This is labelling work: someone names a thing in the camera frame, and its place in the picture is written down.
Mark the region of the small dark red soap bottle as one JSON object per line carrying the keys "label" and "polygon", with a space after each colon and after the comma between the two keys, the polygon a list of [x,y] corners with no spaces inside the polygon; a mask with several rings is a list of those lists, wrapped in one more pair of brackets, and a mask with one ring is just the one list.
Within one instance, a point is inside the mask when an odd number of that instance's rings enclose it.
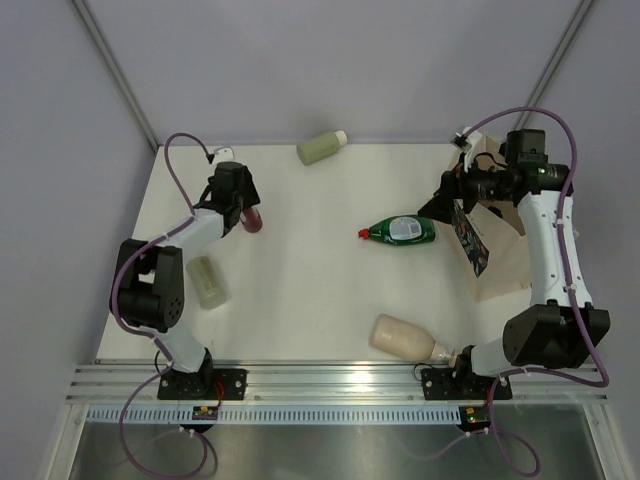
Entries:
{"label": "small dark red soap bottle", "polygon": [[243,228],[249,233],[257,233],[263,227],[263,221],[258,209],[253,206],[241,212],[241,223]]}

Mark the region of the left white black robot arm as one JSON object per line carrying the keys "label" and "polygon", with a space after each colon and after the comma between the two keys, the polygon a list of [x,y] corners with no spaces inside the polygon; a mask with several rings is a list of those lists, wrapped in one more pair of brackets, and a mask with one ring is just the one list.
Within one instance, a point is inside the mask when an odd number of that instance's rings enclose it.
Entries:
{"label": "left white black robot arm", "polygon": [[259,204],[249,168],[224,161],[180,224],[151,240],[127,239],[119,248],[109,299],[112,315],[123,330],[153,341],[170,369],[182,373],[181,388],[196,399],[213,391],[215,375],[203,366],[208,350],[181,322],[185,266]]}

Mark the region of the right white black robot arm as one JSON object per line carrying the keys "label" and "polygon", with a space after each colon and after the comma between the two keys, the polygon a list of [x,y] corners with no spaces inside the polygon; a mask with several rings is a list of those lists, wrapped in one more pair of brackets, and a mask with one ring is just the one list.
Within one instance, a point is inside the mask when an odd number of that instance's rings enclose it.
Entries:
{"label": "right white black robot arm", "polygon": [[460,355],[454,388],[474,397],[507,371],[555,372],[594,359],[610,315],[595,308],[579,265],[571,168],[550,162],[542,130],[511,131],[502,145],[463,130],[452,143],[460,155],[420,216],[444,225],[478,296],[530,285],[528,307],[502,334]]}

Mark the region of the beige canvas tote bag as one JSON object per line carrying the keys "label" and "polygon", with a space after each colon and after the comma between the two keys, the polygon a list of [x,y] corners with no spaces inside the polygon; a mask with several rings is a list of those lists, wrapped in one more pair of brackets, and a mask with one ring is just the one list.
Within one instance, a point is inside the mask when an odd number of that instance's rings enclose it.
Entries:
{"label": "beige canvas tote bag", "polygon": [[480,201],[465,213],[454,201],[451,223],[440,223],[477,301],[527,288],[531,283],[527,237],[513,203]]}

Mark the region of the green dish soap bottle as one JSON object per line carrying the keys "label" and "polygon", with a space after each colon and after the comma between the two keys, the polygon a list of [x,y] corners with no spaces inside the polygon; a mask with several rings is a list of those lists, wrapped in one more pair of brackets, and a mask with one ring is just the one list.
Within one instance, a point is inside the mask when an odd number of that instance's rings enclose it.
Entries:
{"label": "green dish soap bottle", "polygon": [[361,229],[358,238],[404,247],[431,243],[436,239],[436,231],[430,219],[418,215],[397,215]]}

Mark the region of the sage green bottle white cap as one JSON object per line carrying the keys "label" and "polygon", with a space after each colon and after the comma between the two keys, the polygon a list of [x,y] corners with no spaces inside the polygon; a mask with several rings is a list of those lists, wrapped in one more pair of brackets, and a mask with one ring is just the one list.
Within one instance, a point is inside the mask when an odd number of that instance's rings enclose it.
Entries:
{"label": "sage green bottle white cap", "polygon": [[348,143],[344,130],[326,132],[296,146],[296,153],[304,166],[312,165],[336,154]]}

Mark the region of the pale green translucent bottle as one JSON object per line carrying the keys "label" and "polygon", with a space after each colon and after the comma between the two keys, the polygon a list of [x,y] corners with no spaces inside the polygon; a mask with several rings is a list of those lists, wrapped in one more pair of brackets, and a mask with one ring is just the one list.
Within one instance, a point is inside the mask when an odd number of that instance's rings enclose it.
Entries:
{"label": "pale green translucent bottle", "polygon": [[186,271],[202,309],[212,310],[227,301],[224,284],[207,256],[191,259],[186,265]]}

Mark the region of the beige cream bottle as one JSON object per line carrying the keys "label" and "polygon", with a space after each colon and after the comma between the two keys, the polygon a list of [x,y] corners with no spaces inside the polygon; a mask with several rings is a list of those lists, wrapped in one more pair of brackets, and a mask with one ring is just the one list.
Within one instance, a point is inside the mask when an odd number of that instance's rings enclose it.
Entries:
{"label": "beige cream bottle", "polygon": [[424,328],[387,314],[376,319],[369,345],[407,362],[433,361],[453,365],[457,356]]}

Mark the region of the right small circuit board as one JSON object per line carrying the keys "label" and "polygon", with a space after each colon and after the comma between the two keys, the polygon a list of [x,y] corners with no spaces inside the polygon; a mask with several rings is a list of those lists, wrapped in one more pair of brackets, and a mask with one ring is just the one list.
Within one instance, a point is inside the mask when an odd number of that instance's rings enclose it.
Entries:
{"label": "right small circuit board", "polygon": [[483,430],[491,425],[489,408],[486,406],[461,406],[459,415],[458,427],[464,432]]}

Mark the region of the small circuit board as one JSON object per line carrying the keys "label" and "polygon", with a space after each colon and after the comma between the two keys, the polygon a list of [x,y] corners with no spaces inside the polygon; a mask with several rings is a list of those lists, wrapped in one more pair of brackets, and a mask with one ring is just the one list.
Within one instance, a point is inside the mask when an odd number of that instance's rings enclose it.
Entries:
{"label": "small circuit board", "polygon": [[486,406],[461,406],[459,415],[458,427],[464,432],[483,430],[491,425],[489,408]]}
{"label": "small circuit board", "polygon": [[211,405],[196,406],[192,411],[193,420],[217,421],[219,408]]}

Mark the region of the left small circuit board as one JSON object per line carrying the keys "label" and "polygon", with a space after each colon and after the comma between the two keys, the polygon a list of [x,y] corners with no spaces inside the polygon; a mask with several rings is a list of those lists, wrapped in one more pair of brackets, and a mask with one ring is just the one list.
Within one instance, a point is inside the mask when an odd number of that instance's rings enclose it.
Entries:
{"label": "left small circuit board", "polygon": [[217,421],[219,408],[211,405],[196,406],[192,411],[193,420]]}

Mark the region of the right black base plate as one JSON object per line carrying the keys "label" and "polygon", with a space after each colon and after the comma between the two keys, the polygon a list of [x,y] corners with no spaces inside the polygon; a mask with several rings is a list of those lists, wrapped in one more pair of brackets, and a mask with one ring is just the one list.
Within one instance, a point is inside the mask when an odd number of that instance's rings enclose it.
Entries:
{"label": "right black base plate", "polygon": [[461,376],[450,368],[424,368],[420,374],[424,398],[433,401],[486,401],[494,383],[492,377]]}

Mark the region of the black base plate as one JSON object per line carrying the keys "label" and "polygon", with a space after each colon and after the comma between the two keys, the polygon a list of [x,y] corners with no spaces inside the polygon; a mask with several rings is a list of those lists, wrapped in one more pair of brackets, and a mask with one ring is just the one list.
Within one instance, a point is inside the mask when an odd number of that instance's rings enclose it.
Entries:
{"label": "black base plate", "polygon": [[461,376],[450,368],[424,368],[420,374],[424,398],[433,401],[486,401],[494,383],[492,377]]}
{"label": "black base plate", "polygon": [[159,400],[243,400],[247,371],[239,368],[212,369],[205,373],[171,370],[163,375],[157,390]]}

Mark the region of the left aluminium frame post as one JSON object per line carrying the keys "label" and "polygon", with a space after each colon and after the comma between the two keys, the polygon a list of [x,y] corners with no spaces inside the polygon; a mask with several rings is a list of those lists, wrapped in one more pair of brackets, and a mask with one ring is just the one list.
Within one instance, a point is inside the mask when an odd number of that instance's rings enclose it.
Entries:
{"label": "left aluminium frame post", "polygon": [[89,2],[85,0],[70,0],[69,4],[79,24],[86,32],[90,43],[104,66],[126,110],[136,124],[146,144],[156,153],[161,146],[161,141],[131,87]]}

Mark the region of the aluminium frame post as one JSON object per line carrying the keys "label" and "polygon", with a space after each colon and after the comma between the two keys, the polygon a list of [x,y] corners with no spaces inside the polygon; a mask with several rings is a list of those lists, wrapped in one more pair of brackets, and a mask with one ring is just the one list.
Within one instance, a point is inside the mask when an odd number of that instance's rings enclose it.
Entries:
{"label": "aluminium frame post", "polygon": [[146,144],[156,153],[161,146],[161,141],[131,87],[89,2],[85,0],[70,0],[69,4],[79,24],[86,32],[90,43],[104,66],[126,110],[136,124]]}
{"label": "aluminium frame post", "polygon": [[573,46],[577,42],[581,31],[586,26],[598,4],[599,1],[596,0],[580,0],[577,2],[542,72],[525,101],[527,107],[542,107],[544,97],[549,92],[561,67],[568,59]]}

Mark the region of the aluminium mounting rail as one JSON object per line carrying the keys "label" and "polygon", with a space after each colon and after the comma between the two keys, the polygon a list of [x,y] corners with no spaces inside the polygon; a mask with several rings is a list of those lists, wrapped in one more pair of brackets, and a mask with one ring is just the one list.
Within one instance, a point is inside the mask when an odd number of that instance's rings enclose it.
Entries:
{"label": "aluminium mounting rail", "polygon": [[[245,363],[244,403],[418,404],[424,401],[418,370],[402,363]],[[151,364],[107,363],[76,368],[66,395],[70,404],[122,403],[156,373]],[[607,391],[550,375],[511,378],[514,403],[603,404]]]}

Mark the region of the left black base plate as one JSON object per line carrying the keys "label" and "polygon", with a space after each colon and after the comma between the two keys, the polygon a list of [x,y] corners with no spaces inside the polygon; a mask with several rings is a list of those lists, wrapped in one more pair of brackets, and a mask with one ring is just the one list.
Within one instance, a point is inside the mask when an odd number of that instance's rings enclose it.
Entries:
{"label": "left black base plate", "polygon": [[163,375],[157,390],[159,400],[243,400],[247,371],[239,368],[212,369],[205,373],[171,370]]}

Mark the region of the right aluminium frame post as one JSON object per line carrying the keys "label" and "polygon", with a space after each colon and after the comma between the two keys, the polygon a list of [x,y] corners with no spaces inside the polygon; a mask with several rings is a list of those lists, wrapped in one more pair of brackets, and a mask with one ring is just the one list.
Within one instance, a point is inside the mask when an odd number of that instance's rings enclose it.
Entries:
{"label": "right aluminium frame post", "polygon": [[577,42],[581,31],[586,26],[598,4],[599,1],[596,0],[580,0],[577,2],[542,72],[525,101],[527,107],[542,107],[544,97],[549,92],[561,67],[568,59],[573,46]]}

